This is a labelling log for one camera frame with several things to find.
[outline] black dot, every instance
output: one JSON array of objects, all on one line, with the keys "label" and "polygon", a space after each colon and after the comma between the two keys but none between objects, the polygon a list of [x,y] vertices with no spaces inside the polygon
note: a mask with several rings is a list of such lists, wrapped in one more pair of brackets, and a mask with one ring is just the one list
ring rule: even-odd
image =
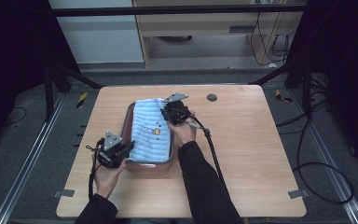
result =
[{"label": "black dot", "polygon": [[214,102],[214,101],[216,101],[217,100],[217,96],[215,95],[215,94],[208,94],[207,96],[206,96],[206,98],[209,100],[209,101],[211,101],[211,102]]}]

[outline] cable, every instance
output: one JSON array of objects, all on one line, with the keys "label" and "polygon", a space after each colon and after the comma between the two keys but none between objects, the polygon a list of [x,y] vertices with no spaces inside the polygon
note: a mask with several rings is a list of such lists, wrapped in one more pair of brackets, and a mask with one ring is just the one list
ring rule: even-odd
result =
[{"label": "cable", "polygon": [[[301,149],[301,145],[302,145],[302,141],[304,139],[304,134],[305,134],[305,131],[306,129],[308,128],[308,126],[310,125],[310,122],[311,122],[311,119],[307,119],[306,121],[306,125],[304,126],[304,129],[302,130],[302,133],[301,133],[301,136],[300,136],[300,140],[299,140],[299,143],[298,143],[298,148],[297,148],[297,156],[296,156],[296,163],[297,163],[297,167],[293,169],[293,172],[295,171],[298,171],[298,174],[300,176],[300,179],[302,180],[302,182],[304,183],[304,185],[307,187],[307,189],[312,192],[314,195],[316,195],[317,197],[319,197],[320,199],[328,202],[328,203],[333,203],[333,204],[344,204],[344,203],[348,203],[352,200],[353,196],[354,196],[354,187],[353,187],[353,184],[352,182],[348,179],[347,176],[345,176],[342,172],[340,172],[337,168],[329,165],[329,164],[326,164],[326,163],[323,163],[323,162],[306,162],[306,163],[303,163],[303,164],[300,164],[300,149]],[[345,178],[345,181],[348,183],[348,186],[350,187],[351,189],[351,195],[344,201],[334,201],[334,200],[330,200],[330,199],[327,199],[325,198],[324,196],[322,196],[320,193],[318,193],[316,190],[314,190],[313,188],[310,187],[310,185],[308,184],[308,182],[305,180],[304,176],[302,175],[302,172],[301,172],[301,168],[303,168],[304,166],[308,166],[308,165],[323,165],[323,166],[326,166],[330,169],[333,169],[334,171],[336,171],[337,173],[339,173],[341,176],[343,176]]]},{"label": "cable", "polygon": [[285,36],[283,50],[275,49],[275,45],[277,43],[278,37],[279,37],[278,35],[275,36],[274,42],[272,43],[271,52],[273,55],[275,55],[277,57],[281,57],[281,59],[280,59],[281,65],[284,65],[286,63],[287,56],[289,55],[289,35]]},{"label": "cable", "polygon": [[[312,95],[314,94],[317,94],[317,93],[321,93],[323,91],[316,91],[314,92]],[[311,108],[311,111],[312,112],[316,112],[319,110],[318,106],[320,105],[325,105],[327,104],[327,101],[326,100],[322,100],[321,102],[319,102],[318,104],[314,105],[312,108]],[[297,117],[294,117],[292,119],[289,119],[281,124],[277,124],[277,127],[280,127],[280,126],[283,126],[283,125],[287,125],[287,124],[290,124],[290,123],[293,123],[294,121],[296,120],[299,120],[300,118],[303,118],[304,116],[306,115],[306,113],[303,113]],[[311,119],[307,119],[305,125],[304,125],[304,128],[301,130],[301,131],[297,131],[297,132],[292,132],[292,133],[301,133],[300,135],[300,139],[299,139],[299,143],[298,143],[298,147],[297,147],[297,154],[296,154],[296,167],[293,169],[293,172],[298,172],[299,174],[299,177],[301,179],[301,181],[304,183],[304,185],[306,186],[306,188],[312,192],[314,195],[316,195],[317,197],[319,197],[320,199],[328,202],[328,203],[332,203],[332,204],[345,204],[345,203],[348,203],[352,200],[352,198],[354,197],[354,187],[353,187],[353,184],[352,182],[348,179],[348,177],[346,175],[344,175],[341,171],[339,171],[336,167],[334,166],[331,166],[329,164],[326,164],[326,163],[323,163],[323,162],[318,162],[318,161],[312,161],[312,162],[305,162],[303,164],[300,164],[300,149],[301,149],[301,145],[302,145],[302,141],[304,139],[304,134],[305,134],[305,131],[307,130],[307,128],[310,126],[310,123],[311,123]],[[311,188],[309,183],[305,180],[302,172],[301,172],[301,168],[305,167],[305,166],[310,166],[310,165],[322,165],[322,166],[325,166],[325,167],[328,167],[329,169],[332,169],[334,170],[335,172],[337,172],[338,174],[340,174],[344,179],[345,181],[347,182],[348,186],[350,187],[350,191],[351,191],[351,194],[350,196],[345,199],[344,201],[334,201],[334,200],[330,200],[330,199],[327,199],[326,197],[324,197],[323,195],[321,195],[320,193],[318,193],[315,189]]]},{"label": "cable", "polygon": [[[297,27],[298,27],[298,24],[295,27],[293,27],[289,32],[287,32],[286,34],[281,35],[281,36],[290,35]],[[279,35],[268,35],[268,36],[278,37],[279,38]]]},{"label": "cable", "polygon": [[220,165],[219,165],[219,161],[217,160],[216,152],[214,151],[214,146],[213,146],[213,142],[212,142],[212,138],[211,138],[211,132],[209,132],[209,129],[206,129],[206,128],[201,124],[201,122],[196,118],[196,116],[194,116],[194,115],[191,114],[191,113],[189,114],[189,116],[190,116],[194,121],[196,121],[196,122],[199,124],[199,126],[201,127],[201,129],[204,131],[204,135],[205,135],[206,139],[208,140],[208,144],[209,144],[209,147],[210,147],[211,152],[212,152],[212,157],[213,157],[213,161],[214,161],[214,166],[216,167],[216,171],[217,171],[217,173],[218,173],[220,182],[222,183],[223,188],[226,190],[227,196],[229,197],[229,193],[228,193],[228,189],[227,189],[227,186],[226,186],[226,182],[225,182],[225,179],[224,179],[224,177],[223,177],[222,171],[220,170]]},{"label": "cable", "polygon": [[[264,49],[264,53],[266,54],[267,58],[269,58],[271,60],[270,63],[276,63],[276,62],[279,62],[279,60],[273,60],[269,57],[269,55],[267,54],[267,48],[266,48],[266,44],[264,43],[264,39],[263,39],[263,36],[261,35],[261,30],[260,30],[260,25],[259,25],[259,20],[260,20],[260,12],[257,13],[257,20],[255,22],[255,28],[252,32],[252,35],[251,35],[251,48],[252,48],[252,51],[255,55],[255,49],[253,47],[253,36],[254,36],[254,33],[255,33],[255,29],[256,27],[258,27],[258,33],[260,34],[260,39],[261,39],[261,43],[263,44],[263,49]],[[256,60],[257,64],[258,65],[268,65],[270,63],[259,63],[257,60]]]},{"label": "cable", "polygon": [[94,183],[94,178],[95,178],[95,172],[98,170],[98,168],[100,168],[101,164],[98,167],[95,167],[97,164],[97,157],[98,157],[98,152],[101,150],[99,148],[99,146],[102,145],[104,141],[104,138],[101,138],[95,148],[91,147],[91,146],[86,146],[87,149],[90,149],[91,151],[94,151],[94,155],[92,156],[92,167],[91,167],[91,173],[89,174],[89,200],[91,200],[92,196],[94,195],[93,192],[93,183]]},{"label": "cable", "polygon": [[206,139],[208,140],[209,148],[211,149],[214,166],[216,167],[217,176],[218,176],[220,183],[222,184],[222,186],[223,186],[224,190],[226,191],[226,194],[229,198],[228,188],[227,188],[225,179],[223,177],[222,171],[220,169],[220,165],[219,165],[219,161],[217,160],[216,152],[214,150],[214,146],[213,146],[213,142],[212,142],[212,138],[211,138],[211,132],[209,131],[209,129],[205,128],[202,125],[202,123],[196,118],[196,116],[190,113],[190,111],[188,111],[188,110],[185,111],[185,110],[177,109],[177,108],[173,108],[173,107],[170,109],[175,110],[179,113],[182,113],[183,115],[188,116],[189,118],[193,119],[194,121],[196,121],[199,124],[200,129],[203,130],[204,135],[205,135]]},{"label": "cable", "polygon": [[24,111],[24,114],[22,115],[22,117],[20,119],[17,119],[15,121],[12,121],[10,123],[4,123],[4,125],[12,125],[12,124],[15,124],[15,123],[18,123],[20,122],[21,120],[23,120],[25,118],[25,116],[27,116],[27,110],[24,108],[24,107],[20,107],[20,106],[16,106],[14,107],[13,109],[22,109]]},{"label": "cable", "polygon": [[318,86],[319,89],[327,91],[327,85],[322,83],[321,80],[319,80],[316,77],[310,76],[311,80]]}]

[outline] gray carpet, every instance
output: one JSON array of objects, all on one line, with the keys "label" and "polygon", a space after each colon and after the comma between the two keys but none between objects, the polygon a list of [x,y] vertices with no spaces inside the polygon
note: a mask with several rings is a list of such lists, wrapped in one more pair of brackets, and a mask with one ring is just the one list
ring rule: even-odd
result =
[{"label": "gray carpet", "polygon": [[[157,84],[211,84],[211,83],[247,83],[255,81],[268,73],[261,69],[221,69],[221,70],[191,70],[191,71],[155,71],[155,72],[122,72],[86,74],[92,80],[104,85],[157,85]],[[276,123],[280,123],[299,114],[294,103],[286,103],[275,98],[275,89],[282,86],[282,77],[277,77],[266,84],[264,91]],[[41,220],[63,223],[72,219],[57,217],[55,210],[58,199],[52,194],[56,189],[63,189],[71,169],[76,145],[80,143],[79,133],[84,132],[82,125],[87,124],[93,108],[98,90],[93,90],[83,83],[71,79],[73,88],[66,95],[63,109],[45,147],[37,161],[34,170],[20,196],[10,220],[22,223],[41,223]],[[79,95],[86,91],[89,95],[82,108],[77,109]],[[19,96],[16,106],[27,110],[27,115],[19,122],[3,127],[0,133],[0,204],[4,200],[20,170],[28,152],[30,151],[38,132],[40,131],[44,116],[44,89],[35,87]],[[22,117],[22,109],[13,110],[7,122]],[[313,122],[324,137],[330,153],[333,155],[339,169],[347,175],[355,186],[355,197],[358,201],[358,158],[354,158],[348,151],[348,143],[335,123],[332,115],[325,108],[313,114]],[[280,133],[298,131],[304,122],[279,128]],[[296,149],[299,133],[282,134],[282,142],[292,167],[296,166]],[[319,156],[310,140],[305,134],[301,149],[301,161],[319,161]],[[304,168],[304,176],[311,185],[331,199],[337,200],[337,194],[326,175],[324,168]],[[302,182],[296,175],[301,189]],[[341,205],[326,203],[314,195],[304,199],[308,213],[299,219],[253,217],[250,223],[351,223],[348,215]]]}]

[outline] table top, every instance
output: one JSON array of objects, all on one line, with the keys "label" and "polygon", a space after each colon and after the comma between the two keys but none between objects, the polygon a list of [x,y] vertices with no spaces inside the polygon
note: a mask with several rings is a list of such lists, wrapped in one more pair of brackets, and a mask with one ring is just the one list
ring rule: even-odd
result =
[{"label": "table top", "polygon": [[[266,97],[253,85],[119,86],[100,90],[76,154],[65,189],[73,197],[60,199],[57,215],[77,217],[87,202],[92,165],[86,145],[95,146],[106,131],[120,134],[129,105],[136,100],[166,98],[173,92],[188,94],[183,100],[211,131],[213,145],[232,202],[241,217],[302,217],[302,198],[291,199],[298,189],[269,111]],[[217,100],[210,102],[208,94]],[[208,142],[198,131],[197,142],[214,167]],[[121,173],[109,200],[117,217],[191,217],[176,152],[166,172]]]}]

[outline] aluminum rail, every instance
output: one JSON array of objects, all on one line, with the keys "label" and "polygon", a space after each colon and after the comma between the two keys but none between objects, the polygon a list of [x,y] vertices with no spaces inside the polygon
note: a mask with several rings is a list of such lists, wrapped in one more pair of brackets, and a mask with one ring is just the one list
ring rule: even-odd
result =
[{"label": "aluminum rail", "polygon": [[[300,103],[301,102],[300,93],[293,90],[289,90],[289,92],[293,96],[294,102],[296,103],[300,113],[304,113],[304,110]],[[318,152],[322,162],[337,168],[337,165],[334,162],[333,157],[329,153],[327,146],[324,144],[324,140],[320,136],[315,124],[311,123],[309,129],[310,129],[311,139],[315,145],[316,151]],[[342,201],[346,200],[351,194],[351,190],[347,182],[345,181],[344,177],[334,172],[331,169],[327,169],[327,173],[330,177],[330,181],[333,184],[339,199]],[[353,197],[350,202],[343,204],[343,206],[348,214],[348,217],[351,219],[351,222],[353,224],[358,224],[358,202],[356,201],[355,197]]]},{"label": "aluminum rail", "polygon": [[40,152],[45,145],[48,135],[51,132],[54,123],[60,114],[62,109],[62,103],[65,99],[66,94],[60,93],[57,99],[57,103],[55,105],[55,112],[52,114],[50,120],[46,121],[40,131],[39,135],[37,136],[34,146],[32,147],[30,153],[28,154],[27,159],[25,160],[24,164],[21,167],[19,174],[16,177],[13,185],[11,186],[10,191],[8,192],[5,200],[0,206],[0,224],[7,223],[14,206],[17,203],[17,200],[20,198],[22,190],[27,183],[27,180],[34,169],[34,165],[36,164],[37,158],[40,155]]}]

